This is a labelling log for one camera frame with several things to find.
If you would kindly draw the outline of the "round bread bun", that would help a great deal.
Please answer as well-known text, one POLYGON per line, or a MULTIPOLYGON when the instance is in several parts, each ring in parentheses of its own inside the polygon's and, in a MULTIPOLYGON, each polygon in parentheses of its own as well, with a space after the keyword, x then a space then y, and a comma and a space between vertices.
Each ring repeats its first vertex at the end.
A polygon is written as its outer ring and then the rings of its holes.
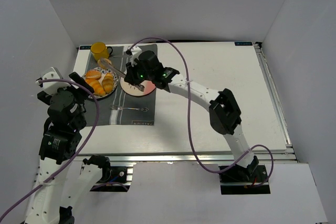
POLYGON ((107 58, 101 58, 97 61, 97 64, 102 69, 109 69, 113 66, 112 62, 107 58))

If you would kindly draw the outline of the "metal tongs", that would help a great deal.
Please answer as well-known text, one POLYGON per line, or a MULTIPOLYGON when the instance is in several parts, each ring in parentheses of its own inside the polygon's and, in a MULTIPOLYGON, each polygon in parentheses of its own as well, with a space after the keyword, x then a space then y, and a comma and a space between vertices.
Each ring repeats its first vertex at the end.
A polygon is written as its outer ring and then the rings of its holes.
MULTIPOLYGON (((114 66, 110 67, 109 70, 115 72, 118 76, 122 77, 125 80, 126 74, 121 72, 119 69, 115 68, 114 66)), ((144 91, 144 86, 141 84, 133 84, 138 90, 144 91)))

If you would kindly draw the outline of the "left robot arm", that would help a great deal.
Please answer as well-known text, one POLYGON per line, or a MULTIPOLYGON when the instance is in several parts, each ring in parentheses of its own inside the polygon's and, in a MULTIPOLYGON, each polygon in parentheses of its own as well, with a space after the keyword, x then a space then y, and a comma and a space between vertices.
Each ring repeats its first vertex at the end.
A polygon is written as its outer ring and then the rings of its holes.
POLYGON ((75 207, 96 183, 111 177, 110 160, 93 155, 84 159, 83 171, 63 194, 70 164, 82 149, 80 130, 87 125, 85 101, 93 95, 93 88, 77 73, 71 73, 70 78, 73 83, 64 82, 58 69, 51 67, 36 81, 42 88, 37 98, 48 105, 48 118, 39 149, 38 189, 24 223, 74 223, 75 207))

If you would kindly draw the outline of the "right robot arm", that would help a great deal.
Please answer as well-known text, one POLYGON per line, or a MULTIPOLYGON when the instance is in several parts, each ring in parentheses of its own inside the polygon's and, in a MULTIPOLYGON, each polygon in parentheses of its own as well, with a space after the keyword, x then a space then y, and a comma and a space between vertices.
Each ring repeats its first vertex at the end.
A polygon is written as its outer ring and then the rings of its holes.
POLYGON ((212 129, 222 135, 234 156, 233 167, 225 168, 228 177, 239 181, 250 181, 259 161, 243 134, 241 110, 229 89, 216 91, 187 80, 179 71, 164 67, 152 51, 128 49, 131 61, 126 65, 125 81, 140 87, 143 81, 151 81, 156 88, 187 98, 203 107, 209 113, 212 129))

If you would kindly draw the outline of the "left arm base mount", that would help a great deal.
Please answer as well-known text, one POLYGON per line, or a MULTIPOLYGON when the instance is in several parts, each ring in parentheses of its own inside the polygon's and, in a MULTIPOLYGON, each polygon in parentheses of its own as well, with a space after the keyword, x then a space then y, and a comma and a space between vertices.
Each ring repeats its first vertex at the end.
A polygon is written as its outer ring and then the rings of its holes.
POLYGON ((96 182, 90 191, 95 192, 127 192, 130 185, 127 185, 126 166, 113 166, 110 159, 101 155, 92 155, 82 160, 81 172, 86 165, 96 165, 102 169, 102 178, 96 182))

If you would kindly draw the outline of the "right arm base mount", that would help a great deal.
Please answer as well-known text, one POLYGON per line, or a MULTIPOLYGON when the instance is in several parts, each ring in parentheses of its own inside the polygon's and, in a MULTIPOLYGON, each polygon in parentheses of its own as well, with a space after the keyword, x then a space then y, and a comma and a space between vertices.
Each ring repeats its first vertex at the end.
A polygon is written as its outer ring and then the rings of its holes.
POLYGON ((222 195, 267 195, 270 194, 269 183, 262 182, 267 178, 265 165, 258 165, 250 178, 237 175, 234 169, 219 174, 220 192, 222 195))

